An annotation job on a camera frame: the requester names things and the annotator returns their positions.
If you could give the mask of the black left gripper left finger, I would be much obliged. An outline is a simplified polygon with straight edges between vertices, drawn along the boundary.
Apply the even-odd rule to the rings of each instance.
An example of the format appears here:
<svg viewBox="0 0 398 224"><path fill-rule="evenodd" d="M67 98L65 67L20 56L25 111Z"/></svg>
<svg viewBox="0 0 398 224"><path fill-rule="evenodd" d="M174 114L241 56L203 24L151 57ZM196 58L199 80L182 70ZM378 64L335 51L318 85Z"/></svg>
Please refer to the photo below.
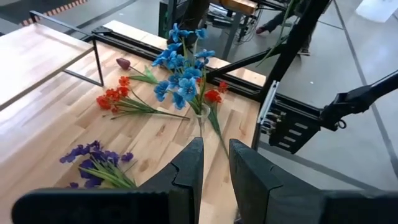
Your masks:
<svg viewBox="0 0 398 224"><path fill-rule="evenodd" d="M13 224L198 224L204 145L194 138L135 189L102 185L32 190L12 206Z"/></svg>

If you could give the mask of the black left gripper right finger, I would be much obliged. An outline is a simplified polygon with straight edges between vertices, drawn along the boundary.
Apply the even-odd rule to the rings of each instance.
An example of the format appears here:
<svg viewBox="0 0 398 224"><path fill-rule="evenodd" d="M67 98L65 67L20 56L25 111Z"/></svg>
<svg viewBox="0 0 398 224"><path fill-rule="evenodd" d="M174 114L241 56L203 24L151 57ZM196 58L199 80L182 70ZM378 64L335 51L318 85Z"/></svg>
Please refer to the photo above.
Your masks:
<svg viewBox="0 0 398 224"><path fill-rule="evenodd" d="M229 168L243 224L398 224L398 192L318 189L237 139Z"/></svg>

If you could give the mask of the purple artificial flower bunch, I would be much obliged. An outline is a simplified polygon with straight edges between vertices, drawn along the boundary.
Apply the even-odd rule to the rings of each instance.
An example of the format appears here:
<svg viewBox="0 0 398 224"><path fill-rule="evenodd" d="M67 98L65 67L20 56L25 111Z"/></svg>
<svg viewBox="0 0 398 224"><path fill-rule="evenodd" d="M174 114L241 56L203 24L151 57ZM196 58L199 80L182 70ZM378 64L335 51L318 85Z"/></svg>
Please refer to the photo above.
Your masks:
<svg viewBox="0 0 398 224"><path fill-rule="evenodd" d="M98 140L88 144L79 144L70 152L59 159L62 164L72 164L79 158L83 160L78 164L78 173L85 181L83 187L86 189L99 188L102 185L112 188L135 189L135 180L128 177L127 169L122 166L128 164L132 167L134 154L126 152L118 154L114 151L104 150Z"/></svg>

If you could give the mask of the blue artificial flower bunch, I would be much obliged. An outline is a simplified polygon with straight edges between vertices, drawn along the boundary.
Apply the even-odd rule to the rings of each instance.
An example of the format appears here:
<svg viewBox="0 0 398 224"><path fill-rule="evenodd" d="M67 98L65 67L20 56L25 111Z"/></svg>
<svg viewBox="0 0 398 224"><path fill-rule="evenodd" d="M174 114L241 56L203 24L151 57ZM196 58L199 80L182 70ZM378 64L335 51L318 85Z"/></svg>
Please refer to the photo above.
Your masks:
<svg viewBox="0 0 398 224"><path fill-rule="evenodd" d="M215 55L213 50L197 52L198 40L206 38L204 28L195 31L198 40L194 45L186 46L185 37L192 33L192 31L171 28L169 37L172 42L152 62L153 67L164 67L171 72L168 79L156 84L154 88L156 98L158 101L164 101L166 95L172 95L172 103L178 110L186 105L190 105L193 110L196 105L202 104L198 99L200 88L196 79L202 78L206 84L206 65Z"/></svg>

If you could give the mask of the red artificial flower bunch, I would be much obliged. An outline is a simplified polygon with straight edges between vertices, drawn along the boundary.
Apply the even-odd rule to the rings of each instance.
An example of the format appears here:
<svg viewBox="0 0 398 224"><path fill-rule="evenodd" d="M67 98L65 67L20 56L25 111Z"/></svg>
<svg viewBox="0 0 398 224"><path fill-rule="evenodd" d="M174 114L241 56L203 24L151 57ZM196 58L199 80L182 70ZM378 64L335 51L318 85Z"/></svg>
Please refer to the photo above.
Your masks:
<svg viewBox="0 0 398 224"><path fill-rule="evenodd" d="M228 149L223 139L222 131L218 121L218 105L222 102L221 94L227 91L228 85L226 82L221 81L218 87L206 89L205 81L202 78L197 78L196 83L200 88L198 99L200 100L200 103L204 103L210 108L208 120L210 121L215 133L219 137L225 154L228 155Z"/></svg>
<svg viewBox="0 0 398 224"><path fill-rule="evenodd" d="M127 76L121 76L118 83L117 87L108 88L96 98L96 103L102 110L112 112L112 119L140 114L159 114L185 120L189 119L186 116L164 112L151 107L136 95L130 87L130 79Z"/></svg>

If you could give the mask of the black control box with slots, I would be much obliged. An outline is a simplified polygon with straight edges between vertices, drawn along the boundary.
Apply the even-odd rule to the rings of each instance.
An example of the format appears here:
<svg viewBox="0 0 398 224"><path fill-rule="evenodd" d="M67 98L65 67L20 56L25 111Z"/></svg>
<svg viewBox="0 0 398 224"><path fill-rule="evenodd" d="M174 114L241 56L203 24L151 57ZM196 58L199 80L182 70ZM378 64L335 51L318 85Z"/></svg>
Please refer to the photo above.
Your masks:
<svg viewBox="0 0 398 224"><path fill-rule="evenodd" d="M282 114L269 135L269 145L295 154L319 130L318 118L284 103L273 103L273 110Z"/></svg>

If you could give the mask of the clear glass vase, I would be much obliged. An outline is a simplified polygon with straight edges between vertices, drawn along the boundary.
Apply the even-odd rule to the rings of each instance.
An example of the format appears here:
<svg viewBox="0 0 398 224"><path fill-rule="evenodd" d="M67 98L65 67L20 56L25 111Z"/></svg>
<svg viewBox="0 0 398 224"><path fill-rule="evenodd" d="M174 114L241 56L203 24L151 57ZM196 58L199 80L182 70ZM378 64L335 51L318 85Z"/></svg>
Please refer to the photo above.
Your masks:
<svg viewBox="0 0 398 224"><path fill-rule="evenodd" d="M199 130L200 130L200 137L202 137L205 129L205 123L206 120L208 119L208 116L210 115L211 109L206 103L202 103L201 105L196 105L193 110L195 116L197 117Z"/></svg>

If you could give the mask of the dark red artificial tulip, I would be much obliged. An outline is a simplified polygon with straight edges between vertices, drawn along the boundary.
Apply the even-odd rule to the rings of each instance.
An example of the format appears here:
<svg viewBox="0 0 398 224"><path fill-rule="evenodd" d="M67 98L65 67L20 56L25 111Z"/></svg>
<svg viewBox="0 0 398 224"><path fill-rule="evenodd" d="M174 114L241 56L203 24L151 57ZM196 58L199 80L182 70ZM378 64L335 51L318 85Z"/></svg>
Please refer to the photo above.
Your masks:
<svg viewBox="0 0 398 224"><path fill-rule="evenodd" d="M131 66L131 62L125 58L117 58L116 63L123 69L123 70L133 70L136 72L136 75L130 75L128 78L130 80L137 80L141 82L150 83L153 85L158 84L158 80L154 76L154 74L149 70L147 66L144 67L144 71L141 72L138 69Z"/></svg>

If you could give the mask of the white floor sheet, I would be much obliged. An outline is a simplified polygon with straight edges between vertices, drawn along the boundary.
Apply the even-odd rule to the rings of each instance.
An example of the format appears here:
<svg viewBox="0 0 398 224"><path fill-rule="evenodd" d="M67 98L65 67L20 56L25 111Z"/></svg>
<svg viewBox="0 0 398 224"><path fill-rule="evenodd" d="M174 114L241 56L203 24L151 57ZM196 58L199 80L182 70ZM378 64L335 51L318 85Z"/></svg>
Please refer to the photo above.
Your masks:
<svg viewBox="0 0 398 224"><path fill-rule="evenodd" d="M355 13L369 21L384 23L398 10L398 0L362 0Z"/></svg>

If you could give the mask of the wooden workbench with metal legs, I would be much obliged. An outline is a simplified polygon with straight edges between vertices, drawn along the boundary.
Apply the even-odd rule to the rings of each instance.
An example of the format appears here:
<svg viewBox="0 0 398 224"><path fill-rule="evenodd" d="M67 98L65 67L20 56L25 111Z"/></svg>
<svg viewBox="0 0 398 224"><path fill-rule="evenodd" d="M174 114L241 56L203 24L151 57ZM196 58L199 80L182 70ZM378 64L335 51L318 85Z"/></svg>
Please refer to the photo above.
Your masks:
<svg viewBox="0 0 398 224"><path fill-rule="evenodd" d="M233 45L251 38L261 11L253 0L210 0L206 24L221 31L221 58L227 60Z"/></svg>

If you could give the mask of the black mat with hazard stripes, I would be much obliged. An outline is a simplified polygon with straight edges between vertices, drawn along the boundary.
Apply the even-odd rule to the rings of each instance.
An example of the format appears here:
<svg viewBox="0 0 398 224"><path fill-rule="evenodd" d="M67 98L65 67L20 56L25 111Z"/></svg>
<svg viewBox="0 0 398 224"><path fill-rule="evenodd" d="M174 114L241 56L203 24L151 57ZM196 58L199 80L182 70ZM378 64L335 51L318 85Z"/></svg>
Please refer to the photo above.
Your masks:
<svg viewBox="0 0 398 224"><path fill-rule="evenodd" d="M0 27L29 25L30 11L54 16L87 3L89 0L0 0Z"/></svg>

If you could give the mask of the silver metal bracket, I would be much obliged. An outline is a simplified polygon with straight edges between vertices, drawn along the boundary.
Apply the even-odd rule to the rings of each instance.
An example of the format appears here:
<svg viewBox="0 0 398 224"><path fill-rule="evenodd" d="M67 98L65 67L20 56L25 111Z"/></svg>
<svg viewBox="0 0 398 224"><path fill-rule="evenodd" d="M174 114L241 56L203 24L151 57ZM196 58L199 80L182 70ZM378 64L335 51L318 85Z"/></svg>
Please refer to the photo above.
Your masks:
<svg viewBox="0 0 398 224"><path fill-rule="evenodd" d="M257 124L260 124L260 125L264 124L267 113L271 107L271 104L272 104L275 94L277 92L278 86L279 86L279 82L277 82L277 81L272 82L272 85L265 97L265 100L264 100L261 110L259 112L259 116L257 118Z"/></svg>

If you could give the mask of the black aluminium rig frame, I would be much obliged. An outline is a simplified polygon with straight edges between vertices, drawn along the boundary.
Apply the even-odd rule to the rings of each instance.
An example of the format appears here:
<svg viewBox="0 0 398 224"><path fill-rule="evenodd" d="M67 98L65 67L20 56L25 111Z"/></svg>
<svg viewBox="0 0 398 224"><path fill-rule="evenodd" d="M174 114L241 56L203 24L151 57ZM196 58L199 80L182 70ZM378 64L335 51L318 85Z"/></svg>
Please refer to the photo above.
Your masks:
<svg viewBox="0 0 398 224"><path fill-rule="evenodd" d="M267 49L261 53L246 57L238 62L230 63L217 69L207 67L208 74L206 81L213 85L222 81L228 81L234 85L234 92L254 100L264 99L271 86L271 81L280 81L285 75L299 51L300 46L307 39L310 31L315 27L322 12L327 8L329 1L330 0L311 0L305 13L302 14L301 20L293 27L289 35L284 37L286 43L278 44L274 49ZM162 52L160 48L119 34L104 26L93 31L93 38L150 61L154 61L156 56ZM261 85L229 74L229 72L244 68L246 65L274 55L278 55L279 58L269 74L270 80L265 81Z"/></svg>

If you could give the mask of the wooden shelf with black frame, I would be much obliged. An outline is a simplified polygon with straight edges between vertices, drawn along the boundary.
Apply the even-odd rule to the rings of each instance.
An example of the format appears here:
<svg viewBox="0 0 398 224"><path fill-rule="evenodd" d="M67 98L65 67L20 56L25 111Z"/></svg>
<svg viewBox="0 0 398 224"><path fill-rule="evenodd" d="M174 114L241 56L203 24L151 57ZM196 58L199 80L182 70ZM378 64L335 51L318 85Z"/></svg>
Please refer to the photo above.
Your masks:
<svg viewBox="0 0 398 224"><path fill-rule="evenodd" d="M93 34L37 11L29 14L32 24L0 36L0 111L62 72L97 86L104 85ZM38 23L41 19L79 32L88 41ZM68 69L90 53L95 55L98 82Z"/></svg>

